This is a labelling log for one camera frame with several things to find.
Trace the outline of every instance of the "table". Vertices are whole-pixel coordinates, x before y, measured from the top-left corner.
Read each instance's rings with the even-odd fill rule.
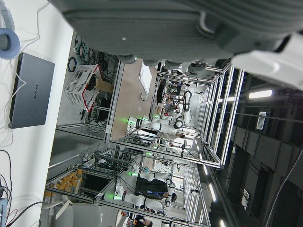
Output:
[[[37,35],[37,10],[47,3],[46,0],[5,0],[15,22],[15,30],[21,40],[21,48]],[[60,99],[64,83],[73,29],[60,13],[49,4],[38,16],[40,39],[29,45],[24,52],[55,63],[53,83],[50,94],[45,125],[13,130],[13,143],[5,149],[11,157],[11,177],[13,183],[11,210],[18,214],[28,205],[42,201]],[[0,106],[3,106],[13,89],[14,70],[8,60],[0,60]],[[3,110],[0,113],[0,127],[6,124]],[[0,130],[0,144],[8,131]],[[9,160],[0,152],[0,174],[9,184]],[[39,223],[41,204],[28,209],[14,223],[14,227],[31,227]]]

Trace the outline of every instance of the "white plastic basket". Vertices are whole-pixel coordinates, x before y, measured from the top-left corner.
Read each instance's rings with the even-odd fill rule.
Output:
[[[65,89],[69,102],[88,112],[99,92],[95,87],[91,91],[86,89],[93,74],[102,79],[98,65],[80,65]]]

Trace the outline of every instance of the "blue lanyard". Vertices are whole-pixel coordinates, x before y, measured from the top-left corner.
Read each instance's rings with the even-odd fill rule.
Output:
[[[159,195],[159,193],[165,193],[165,192],[152,192],[152,191],[146,191],[147,193],[149,193],[149,194],[155,194],[155,195],[158,195],[158,196],[160,196]]]

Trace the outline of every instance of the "fluorescent light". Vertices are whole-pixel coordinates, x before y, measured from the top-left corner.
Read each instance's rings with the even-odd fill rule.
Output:
[[[233,100],[235,100],[235,97],[233,97],[233,96],[227,98],[227,102],[231,102]]]
[[[259,91],[259,92],[252,92],[249,94],[249,98],[264,98],[270,97],[273,93],[273,90],[266,90],[266,91]]]
[[[220,221],[220,226],[225,227],[225,224],[224,224],[223,220]]]
[[[207,171],[207,168],[206,168],[205,165],[203,165],[203,169],[204,169],[205,175],[207,176],[208,175],[208,171]]]
[[[232,97],[232,96],[231,96],[231,97],[228,97],[228,98],[227,98],[227,102],[231,102],[231,101],[233,101],[233,100],[235,100],[235,97]]]
[[[213,201],[216,202],[216,196],[214,194],[214,189],[211,183],[209,184],[209,189],[210,189],[210,193],[212,194]]]

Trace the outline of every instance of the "gray laptop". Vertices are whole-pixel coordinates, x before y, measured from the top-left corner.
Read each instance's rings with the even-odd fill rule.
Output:
[[[27,83],[12,100],[10,128],[45,124],[55,64],[21,53],[17,73]],[[14,91],[23,84],[16,77]]]

